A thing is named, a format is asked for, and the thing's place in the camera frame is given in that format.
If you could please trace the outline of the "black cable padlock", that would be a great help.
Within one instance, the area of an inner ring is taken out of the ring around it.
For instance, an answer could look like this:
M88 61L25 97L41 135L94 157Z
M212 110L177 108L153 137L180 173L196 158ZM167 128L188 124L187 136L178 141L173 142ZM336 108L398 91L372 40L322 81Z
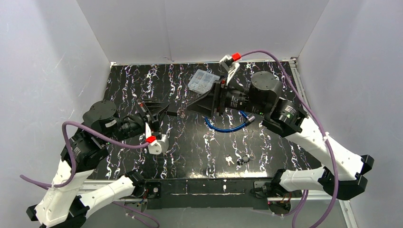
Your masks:
M169 108L166 112L168 116L172 117L178 117L178 118L184 118L186 116L185 110L184 109L173 109Z

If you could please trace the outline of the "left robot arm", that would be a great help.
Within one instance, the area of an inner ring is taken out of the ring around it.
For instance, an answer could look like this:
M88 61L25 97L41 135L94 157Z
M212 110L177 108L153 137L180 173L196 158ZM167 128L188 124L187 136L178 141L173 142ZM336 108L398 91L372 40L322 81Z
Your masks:
M117 106L108 100L94 103L83 115L83 122L62 124L65 147L58 170L50 184L35 182L47 192L36 205L27 208L31 221L42 228L79 228L101 208L133 196L144 204L160 196L160 187L150 185L137 171L129 171L116 181L92 192L79 194L87 178L109 156L111 144L126 149L146 149L150 154L165 153L168 136L161 121L169 114L168 102L143 100L137 112L121 117Z

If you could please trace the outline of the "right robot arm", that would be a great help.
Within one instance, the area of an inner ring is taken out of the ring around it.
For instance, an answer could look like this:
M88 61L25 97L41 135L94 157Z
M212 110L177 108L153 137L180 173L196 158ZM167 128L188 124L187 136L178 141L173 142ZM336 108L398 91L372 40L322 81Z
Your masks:
M283 196L296 190L319 190L350 200L367 187L365 174L374 164L373 157L357 155L320 132L318 125L298 104L282 97L282 83L267 71L254 73L248 89L235 88L217 80L211 89L194 100L188 110L211 118L235 109L263 117L262 125L271 132L301 146L321 162L313 170L280 169L273 179L259 188L268 197Z

